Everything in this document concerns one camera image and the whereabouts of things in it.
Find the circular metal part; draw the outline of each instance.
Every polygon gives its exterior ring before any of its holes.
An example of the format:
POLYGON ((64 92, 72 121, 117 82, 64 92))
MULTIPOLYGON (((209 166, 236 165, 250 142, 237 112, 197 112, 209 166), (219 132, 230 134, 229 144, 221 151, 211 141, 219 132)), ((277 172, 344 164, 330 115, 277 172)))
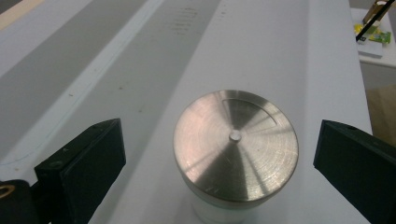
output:
POLYGON ((288 182, 298 159, 296 134, 273 104, 246 91, 217 91, 193 102, 174 135, 186 184, 208 203, 249 208, 288 182))
POLYGON ((13 185, 3 185, 0 186, 0 199, 7 197, 15 190, 13 185))

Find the metal disc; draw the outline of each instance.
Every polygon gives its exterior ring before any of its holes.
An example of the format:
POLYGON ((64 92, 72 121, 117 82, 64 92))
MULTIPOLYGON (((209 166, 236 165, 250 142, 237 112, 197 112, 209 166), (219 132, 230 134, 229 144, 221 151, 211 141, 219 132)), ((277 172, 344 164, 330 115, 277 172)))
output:
POLYGON ((174 150, 191 190, 223 207, 264 202, 288 182, 298 159, 285 115, 245 91, 217 91, 193 102, 177 123, 174 150))

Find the white table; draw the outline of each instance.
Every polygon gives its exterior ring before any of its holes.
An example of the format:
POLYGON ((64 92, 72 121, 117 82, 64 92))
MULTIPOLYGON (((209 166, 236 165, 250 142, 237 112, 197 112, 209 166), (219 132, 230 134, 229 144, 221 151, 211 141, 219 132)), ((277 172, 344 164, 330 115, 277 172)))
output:
POLYGON ((173 130, 195 99, 236 89, 279 107, 300 147, 290 182, 247 223, 368 223, 312 165, 322 119, 371 130, 347 0, 137 2, 92 0, 11 60, 0 79, 2 179, 34 183, 40 161, 121 118, 127 165, 91 223, 200 223, 173 130), (37 78, 20 75, 28 72, 37 78))

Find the green object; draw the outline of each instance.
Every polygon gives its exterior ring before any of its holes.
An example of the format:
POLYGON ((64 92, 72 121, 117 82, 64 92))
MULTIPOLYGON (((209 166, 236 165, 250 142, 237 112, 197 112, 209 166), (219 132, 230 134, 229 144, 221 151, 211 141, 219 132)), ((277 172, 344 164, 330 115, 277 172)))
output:
POLYGON ((383 43, 383 44, 389 44, 390 43, 390 32, 375 32, 372 35, 370 35, 369 39, 375 42, 383 43))

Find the machined surface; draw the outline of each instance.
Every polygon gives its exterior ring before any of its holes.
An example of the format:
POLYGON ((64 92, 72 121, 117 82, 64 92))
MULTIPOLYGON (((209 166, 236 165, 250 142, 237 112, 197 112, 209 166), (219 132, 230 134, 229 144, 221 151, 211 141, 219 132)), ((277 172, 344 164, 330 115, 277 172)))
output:
POLYGON ((177 123, 174 144, 186 183, 220 206, 262 203, 288 182, 298 158, 285 115, 245 91, 217 91, 193 102, 177 123))

